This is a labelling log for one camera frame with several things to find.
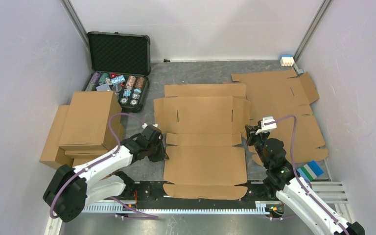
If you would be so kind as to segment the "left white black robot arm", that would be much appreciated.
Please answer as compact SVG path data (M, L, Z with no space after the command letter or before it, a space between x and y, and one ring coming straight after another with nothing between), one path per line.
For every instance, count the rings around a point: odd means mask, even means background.
M134 186L114 172L144 158L151 162L168 159L157 124L144 124L141 133L124 139L112 150L85 164L60 166L43 195L50 207L50 217L70 222L86 206L100 200L116 196L125 200L131 198Z

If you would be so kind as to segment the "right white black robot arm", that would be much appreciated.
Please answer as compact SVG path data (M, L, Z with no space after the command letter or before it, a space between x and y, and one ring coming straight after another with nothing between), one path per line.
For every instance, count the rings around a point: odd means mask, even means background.
M284 143L270 138L275 120L265 117L256 126L246 125L246 143L255 148L266 169L263 194L286 204L316 235L363 235L358 222L349 222L327 205L286 159Z

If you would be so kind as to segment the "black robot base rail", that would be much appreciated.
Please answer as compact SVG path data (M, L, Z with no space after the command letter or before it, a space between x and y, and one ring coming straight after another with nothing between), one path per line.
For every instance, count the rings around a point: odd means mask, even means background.
M267 209L283 210L285 204L266 193L263 182L248 181L246 194L241 199L181 199L165 193L165 181L139 181L127 186L117 197L120 201L135 201L137 209L253 209L258 202Z

